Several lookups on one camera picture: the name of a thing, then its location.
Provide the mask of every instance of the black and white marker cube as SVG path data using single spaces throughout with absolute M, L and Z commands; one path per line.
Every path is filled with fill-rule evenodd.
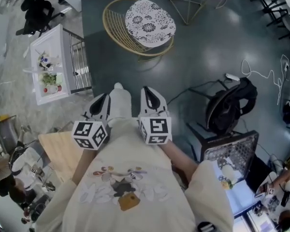
M 100 121 L 76 121 L 72 138 L 83 149 L 98 150 L 107 137 L 107 132 Z
M 163 145 L 172 140 L 171 117 L 141 117 L 139 128 L 147 145 Z

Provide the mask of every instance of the metal rack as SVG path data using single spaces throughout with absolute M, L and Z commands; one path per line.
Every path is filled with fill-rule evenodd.
M 71 90 L 71 94 L 91 89 L 92 80 L 87 64 L 84 38 L 65 28 L 63 28 L 63 30 L 67 32 L 70 37 L 72 68 L 76 86 L 76 89 Z

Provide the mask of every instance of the wooden table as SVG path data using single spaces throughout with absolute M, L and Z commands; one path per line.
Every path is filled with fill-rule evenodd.
M 73 141 L 71 132 L 41 134 L 39 140 L 58 178 L 62 182 L 71 179 L 83 153 Z

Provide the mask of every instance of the cartoon print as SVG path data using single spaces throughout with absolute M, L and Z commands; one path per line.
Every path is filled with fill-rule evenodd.
M 112 201 L 112 203 L 119 205 L 122 211 L 126 211 L 140 203 L 141 195 L 148 201 L 153 201 L 156 195 L 161 202 L 170 197 L 163 185 L 152 187 L 139 183 L 138 181 L 143 179 L 143 174 L 147 174 L 147 171 L 142 170 L 141 167 L 130 168 L 126 173 L 114 171 L 113 166 L 101 167 L 101 171 L 94 171 L 88 176 L 89 178 L 101 177 L 104 184 L 97 189 L 95 189 L 95 184 L 89 188 L 82 184 L 79 201 L 81 203 L 90 203 L 93 199 L 96 203 Z

